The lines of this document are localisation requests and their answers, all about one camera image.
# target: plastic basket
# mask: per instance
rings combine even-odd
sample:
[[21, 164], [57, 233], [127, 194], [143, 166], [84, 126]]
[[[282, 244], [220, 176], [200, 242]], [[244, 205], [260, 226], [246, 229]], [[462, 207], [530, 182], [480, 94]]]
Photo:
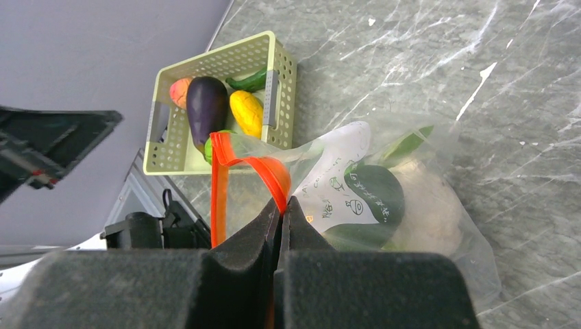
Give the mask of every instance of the plastic basket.
[[[293, 140], [297, 63], [267, 31], [163, 68], [157, 76], [149, 117], [143, 171], [147, 175], [210, 174], [211, 166], [195, 149], [185, 110], [169, 97], [178, 79], [209, 75], [243, 79], [267, 67], [267, 85], [254, 95], [264, 104], [262, 140], [288, 149]], [[229, 93], [233, 92], [227, 84]], [[227, 129], [240, 132], [229, 115]]]

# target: plastic bag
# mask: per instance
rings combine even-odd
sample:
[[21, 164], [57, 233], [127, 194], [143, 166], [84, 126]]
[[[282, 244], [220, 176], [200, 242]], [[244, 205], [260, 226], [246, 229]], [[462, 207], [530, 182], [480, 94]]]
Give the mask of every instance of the plastic bag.
[[448, 256], [475, 306], [483, 307], [501, 284], [491, 246], [442, 178], [456, 141], [448, 122], [422, 123], [371, 154], [371, 130], [362, 121], [286, 151], [244, 135], [213, 134], [212, 245], [248, 224], [271, 198], [283, 213], [294, 195], [307, 221], [340, 251]]

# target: green cucumber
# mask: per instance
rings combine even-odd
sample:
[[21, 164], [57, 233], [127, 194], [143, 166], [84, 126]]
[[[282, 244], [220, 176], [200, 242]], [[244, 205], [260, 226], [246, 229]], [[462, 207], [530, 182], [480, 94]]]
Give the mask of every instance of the green cucumber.
[[264, 89], [267, 84], [267, 68], [250, 75], [246, 79], [236, 81], [231, 77], [226, 78], [226, 83], [234, 90], [243, 90], [249, 93]]

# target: purple eggplant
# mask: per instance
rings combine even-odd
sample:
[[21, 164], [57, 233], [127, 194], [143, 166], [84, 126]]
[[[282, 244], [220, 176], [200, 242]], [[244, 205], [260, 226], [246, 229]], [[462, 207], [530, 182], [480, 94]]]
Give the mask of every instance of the purple eggplant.
[[186, 111], [194, 146], [204, 154], [210, 133], [223, 130], [228, 115], [228, 91], [215, 77], [195, 77], [188, 87]]

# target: white wall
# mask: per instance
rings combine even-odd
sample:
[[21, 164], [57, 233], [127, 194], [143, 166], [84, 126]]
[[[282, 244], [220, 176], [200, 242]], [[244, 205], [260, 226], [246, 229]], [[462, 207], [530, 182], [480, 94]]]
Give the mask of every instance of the white wall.
[[145, 144], [153, 83], [203, 52], [231, 0], [0, 1], [0, 103], [118, 110], [124, 122], [52, 191], [0, 205], [0, 245], [67, 245], [102, 229]]

